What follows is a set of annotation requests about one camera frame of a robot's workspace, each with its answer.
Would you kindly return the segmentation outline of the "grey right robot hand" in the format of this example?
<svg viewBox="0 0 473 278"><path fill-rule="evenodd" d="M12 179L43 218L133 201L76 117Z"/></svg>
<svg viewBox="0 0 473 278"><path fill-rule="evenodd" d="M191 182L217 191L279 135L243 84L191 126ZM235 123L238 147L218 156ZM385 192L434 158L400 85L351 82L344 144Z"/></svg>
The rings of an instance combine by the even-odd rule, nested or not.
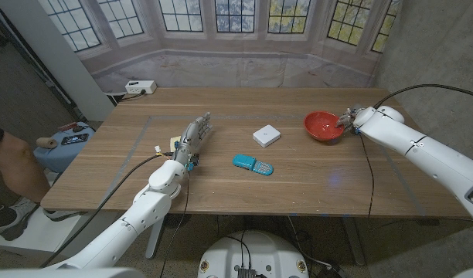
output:
<svg viewBox="0 0 473 278"><path fill-rule="evenodd" d="M363 109L364 107L361 104L355 104L352 107L348 107L346 112L342 114L336 121L335 127L343 127L345 132L351 131L353 121L355 120L357 114Z"/></svg>

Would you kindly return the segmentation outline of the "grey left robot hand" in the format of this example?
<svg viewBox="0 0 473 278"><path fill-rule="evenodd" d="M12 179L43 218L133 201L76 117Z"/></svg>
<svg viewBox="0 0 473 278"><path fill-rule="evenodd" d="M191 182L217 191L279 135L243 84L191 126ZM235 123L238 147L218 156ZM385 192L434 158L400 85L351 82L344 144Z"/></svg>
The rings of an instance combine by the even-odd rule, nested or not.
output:
<svg viewBox="0 0 473 278"><path fill-rule="evenodd" d="M196 118L182 132L172 160L179 162L189 170L198 164L199 149L203 138L213 127L210 123L211 113L207 112Z"/></svg>

